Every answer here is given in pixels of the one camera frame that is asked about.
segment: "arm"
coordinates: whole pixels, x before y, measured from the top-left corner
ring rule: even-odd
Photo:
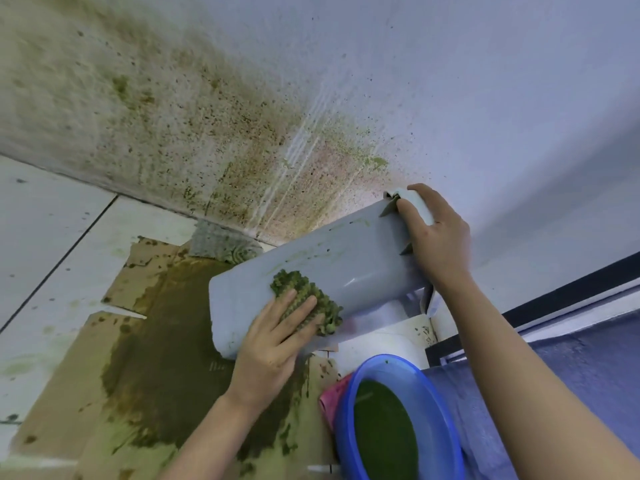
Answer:
[[[468,270],[469,228],[439,193],[420,193],[435,224],[406,200],[421,268],[458,326],[484,402],[521,480],[637,479],[640,461],[573,395],[480,291]]]
[[[253,423],[291,377],[298,352],[324,319],[318,315],[292,335],[317,302],[309,297],[279,322],[295,296],[296,291],[291,290],[270,301],[253,321],[238,352],[228,391],[213,404],[161,480],[222,478]]]

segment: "hand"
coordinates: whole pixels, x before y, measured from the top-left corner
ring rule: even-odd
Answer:
[[[324,315],[320,314],[293,333],[316,306],[316,297],[310,296],[279,322],[295,297],[296,291],[290,290],[268,302],[253,320],[238,352],[231,384],[225,395],[256,417],[291,377],[300,349],[313,338],[318,325],[324,320]]]
[[[442,195],[427,185],[409,185],[407,189],[420,194],[435,221],[428,226],[411,202],[398,200],[398,211],[409,227],[413,255],[429,281],[442,293],[443,289],[470,277],[469,225]]]

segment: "gray cloth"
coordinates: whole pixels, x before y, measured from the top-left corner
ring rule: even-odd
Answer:
[[[532,348],[640,457],[640,310]],[[516,480],[468,362],[424,371],[458,428],[468,479]]]

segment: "forearm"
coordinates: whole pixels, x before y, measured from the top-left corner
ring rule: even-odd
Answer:
[[[219,480],[256,419],[256,413],[220,396],[161,480]]]
[[[442,295],[521,480],[636,478],[640,463],[468,277]]]

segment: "blue plastic tub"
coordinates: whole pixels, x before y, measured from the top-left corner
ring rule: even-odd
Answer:
[[[347,480],[369,480],[353,427],[353,405],[364,379],[389,387],[409,414],[418,443],[418,478],[462,480],[460,441],[444,400],[420,369],[395,355],[376,355],[365,361],[340,398],[333,429],[343,476]]]

